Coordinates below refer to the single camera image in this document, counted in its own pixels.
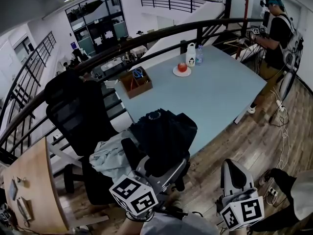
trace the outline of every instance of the glass door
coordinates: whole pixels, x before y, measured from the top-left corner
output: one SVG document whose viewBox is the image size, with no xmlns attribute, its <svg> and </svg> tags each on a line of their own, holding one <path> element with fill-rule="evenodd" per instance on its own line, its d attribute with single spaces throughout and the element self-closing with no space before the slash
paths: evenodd
<svg viewBox="0 0 313 235">
<path fill-rule="evenodd" d="M 87 25 L 96 53 L 116 45 L 117 37 L 111 20 Z"/>
</svg>

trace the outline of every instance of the white plate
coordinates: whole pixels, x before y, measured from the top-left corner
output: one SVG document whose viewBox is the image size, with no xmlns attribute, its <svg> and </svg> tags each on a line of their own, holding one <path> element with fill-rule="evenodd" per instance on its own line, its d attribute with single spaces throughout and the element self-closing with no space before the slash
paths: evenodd
<svg viewBox="0 0 313 235">
<path fill-rule="evenodd" d="M 187 67 L 187 70 L 185 72 L 180 72 L 177 68 L 177 66 L 175 66 L 173 68 L 173 73 L 176 75 L 176 76 L 189 76 L 191 74 L 191 69 L 189 67 Z"/>
</svg>

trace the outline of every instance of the cardboard box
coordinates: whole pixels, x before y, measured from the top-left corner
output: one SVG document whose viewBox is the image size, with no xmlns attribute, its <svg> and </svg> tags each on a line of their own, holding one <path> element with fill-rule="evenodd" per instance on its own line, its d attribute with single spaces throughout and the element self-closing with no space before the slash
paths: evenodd
<svg viewBox="0 0 313 235">
<path fill-rule="evenodd" d="M 133 98 L 152 88 L 152 81 L 144 68 L 141 66 L 138 68 L 141 68 L 142 70 L 142 78 L 134 78 L 133 70 L 130 70 L 120 77 L 129 98 Z"/>
</svg>

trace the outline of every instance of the white sneaker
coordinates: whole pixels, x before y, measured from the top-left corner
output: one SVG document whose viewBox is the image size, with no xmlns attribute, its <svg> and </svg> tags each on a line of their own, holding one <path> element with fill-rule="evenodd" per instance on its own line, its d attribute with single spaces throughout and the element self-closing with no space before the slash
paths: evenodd
<svg viewBox="0 0 313 235">
<path fill-rule="evenodd" d="M 251 108 L 251 107 L 249 106 L 247 112 L 249 112 L 250 114 L 254 114 L 254 113 L 255 113 L 255 107 L 254 107 L 254 108 Z"/>
</svg>

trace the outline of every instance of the metal railing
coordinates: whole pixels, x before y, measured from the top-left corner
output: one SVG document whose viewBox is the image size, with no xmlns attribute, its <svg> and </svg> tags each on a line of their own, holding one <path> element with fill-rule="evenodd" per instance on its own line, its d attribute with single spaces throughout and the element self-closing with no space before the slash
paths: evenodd
<svg viewBox="0 0 313 235">
<path fill-rule="evenodd" d="M 2 124 L 7 126 L 14 122 L 19 113 L 31 103 L 32 99 L 36 96 L 37 88 L 41 86 L 39 80 L 55 43 L 54 36 L 52 32 L 50 32 L 38 44 L 22 66 L 3 103 L 0 113 L 0 126 Z M 35 119 L 35 116 L 30 113 L 28 118 L 23 119 L 21 124 L 16 126 L 13 133 L 11 133 L 4 143 L 3 149 L 5 151 L 16 147 L 17 139 L 24 136 L 24 133 L 30 130 L 32 119 Z M 30 137 L 28 137 L 27 143 L 21 143 L 20 154 L 23 153 L 24 146 L 30 146 Z"/>
<path fill-rule="evenodd" d="M 141 0 L 141 6 L 167 8 L 192 13 L 206 2 L 218 2 L 218 0 Z"/>
<path fill-rule="evenodd" d="M 155 32 L 151 32 L 148 34 L 145 34 L 143 36 L 139 36 L 135 39 L 130 39 L 126 42 L 122 42 L 119 45 L 113 46 L 107 50 L 105 50 L 104 52 L 88 59 L 87 61 L 80 63 L 78 66 L 75 67 L 75 71 L 77 72 L 78 75 L 83 75 L 86 72 L 91 72 L 91 70 L 95 67 L 98 67 L 99 65 L 105 63 L 106 61 L 121 55 L 123 53 L 125 53 L 126 51 L 129 51 L 133 48 L 139 47 L 141 45 L 144 45 L 146 43 L 150 43 L 152 41 L 164 38 L 164 37 L 168 37 L 168 36 L 172 36 L 178 33 L 182 33 L 182 32 L 186 32 L 189 30 L 197 30 L 197 38 L 189 40 L 189 41 L 184 41 L 183 43 L 180 44 L 176 44 L 174 46 L 170 46 L 167 47 L 165 49 L 162 49 L 158 52 L 152 53 L 150 55 L 147 55 L 145 57 L 142 57 L 140 59 L 137 59 L 136 61 L 122 66 L 121 68 L 118 68 L 117 70 L 115 70 L 113 73 L 104 76 L 103 78 L 99 79 L 97 82 L 98 83 L 103 83 L 106 80 L 109 80 L 112 77 L 116 77 L 118 75 L 120 75 L 122 72 L 125 72 L 127 70 L 129 70 L 132 66 L 135 66 L 137 64 L 140 64 L 144 61 L 147 61 L 153 57 L 159 56 L 161 54 L 164 54 L 166 52 L 169 52 L 171 50 L 180 48 L 182 49 L 186 49 L 186 46 L 189 43 L 197 43 L 197 45 L 201 44 L 203 42 L 204 39 L 209 39 L 211 37 L 215 37 L 215 36 L 220 36 L 223 34 L 228 34 L 230 32 L 236 32 L 236 31 L 240 31 L 242 29 L 235 29 L 235 30 L 227 30 L 225 32 L 220 32 L 220 33 L 214 33 L 214 34 L 209 34 L 207 36 L 203 36 L 203 29 L 206 27 L 213 27 L 213 26 L 217 26 L 217 25 L 222 25 L 222 24 L 235 24 L 235 23 L 242 23 L 242 22 L 262 22 L 263 20 L 260 19 L 217 19 L 217 20 L 207 20 L 207 21 L 200 21 L 200 22 L 193 22 L 193 23 L 185 23 L 185 24 L 181 24 L 181 25 L 177 25 L 177 26 L 172 26 L 169 28 L 165 28 L 162 30 L 158 30 Z M 114 94 L 115 90 L 111 89 L 108 92 L 105 92 L 103 95 L 103 98 L 107 98 L 110 95 Z M 23 135 L 21 135 L 21 137 L 19 138 L 18 141 L 15 142 L 14 146 L 11 149 L 6 149 L 4 147 L 6 141 L 8 140 L 8 138 L 10 138 L 10 136 L 12 135 L 12 133 L 17 129 L 17 127 L 19 125 L 21 125 L 26 118 L 30 118 L 33 111 L 38 108 L 42 103 L 44 103 L 45 98 L 44 98 L 44 92 L 40 92 L 37 96 L 35 96 L 33 98 L 33 100 L 28 103 L 22 110 L 21 112 L 19 112 L 18 115 L 16 115 L 16 117 L 13 119 L 13 121 L 7 126 L 7 128 L 5 129 L 5 131 L 3 132 L 2 136 L 0 137 L 0 160 L 3 161 L 5 163 L 11 164 L 16 158 L 17 158 L 17 154 L 14 154 L 14 150 L 18 148 L 19 145 L 23 144 L 23 141 L 26 139 L 29 139 L 30 135 L 39 127 L 41 126 L 44 122 L 46 122 L 48 120 L 47 116 L 43 117 L 41 120 L 39 120 L 34 126 L 32 126 L 26 133 L 24 133 Z M 109 105 L 106 105 L 106 110 L 109 111 L 110 109 L 120 105 L 121 100 L 117 100 L 114 103 L 111 103 Z M 122 109 L 119 112 L 111 115 L 109 117 L 110 120 L 116 118 L 117 116 L 121 115 L 122 113 L 126 112 L 126 109 Z M 48 135 L 50 135 L 51 133 L 53 133 L 54 131 L 56 131 L 57 128 L 53 127 L 50 130 L 48 130 L 45 134 L 43 134 L 40 138 L 38 138 L 36 141 L 40 140 L 43 137 L 47 137 Z M 60 136 L 57 140 L 55 140 L 52 145 L 57 145 L 60 141 L 62 141 L 64 139 L 64 136 Z M 63 145 L 62 147 L 60 147 L 60 150 L 65 150 L 66 148 L 68 148 L 70 146 L 69 143 Z"/>
</svg>

